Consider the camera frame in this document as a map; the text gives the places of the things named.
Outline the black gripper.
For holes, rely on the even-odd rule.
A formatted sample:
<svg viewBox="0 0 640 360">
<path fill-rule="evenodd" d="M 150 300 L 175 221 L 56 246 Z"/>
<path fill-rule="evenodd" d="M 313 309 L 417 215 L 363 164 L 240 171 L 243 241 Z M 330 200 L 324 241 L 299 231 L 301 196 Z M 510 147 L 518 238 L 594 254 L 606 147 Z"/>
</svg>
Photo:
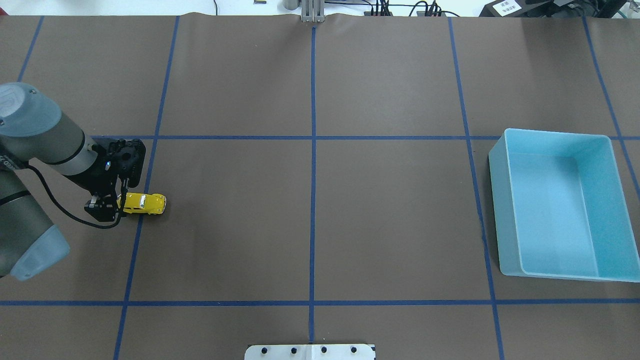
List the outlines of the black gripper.
<svg viewBox="0 0 640 360">
<path fill-rule="evenodd" d="M 94 196 L 109 196 L 117 191 L 117 182 L 126 182 L 118 195 L 118 215 L 128 216 L 125 205 L 128 187 L 140 183 L 146 146 L 141 139 L 96 138 L 91 150 L 97 153 L 91 166 L 80 173 L 80 187 Z"/>
</svg>

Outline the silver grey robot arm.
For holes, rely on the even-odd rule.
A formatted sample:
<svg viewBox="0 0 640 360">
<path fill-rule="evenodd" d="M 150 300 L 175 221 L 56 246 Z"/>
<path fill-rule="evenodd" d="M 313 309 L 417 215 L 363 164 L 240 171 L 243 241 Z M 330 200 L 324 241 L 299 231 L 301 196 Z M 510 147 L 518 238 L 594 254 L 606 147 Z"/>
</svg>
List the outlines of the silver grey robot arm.
<svg viewBox="0 0 640 360">
<path fill-rule="evenodd" d="M 21 173 L 32 173 L 69 219 L 110 230 L 126 215 L 124 197 L 140 183 L 147 150 L 141 139 L 88 135 L 34 85 L 5 82 L 0 98 L 1 276 L 27 281 L 63 260 L 71 247 Z M 34 161 L 87 192 L 83 210 L 89 219 L 62 205 Z"/>
</svg>

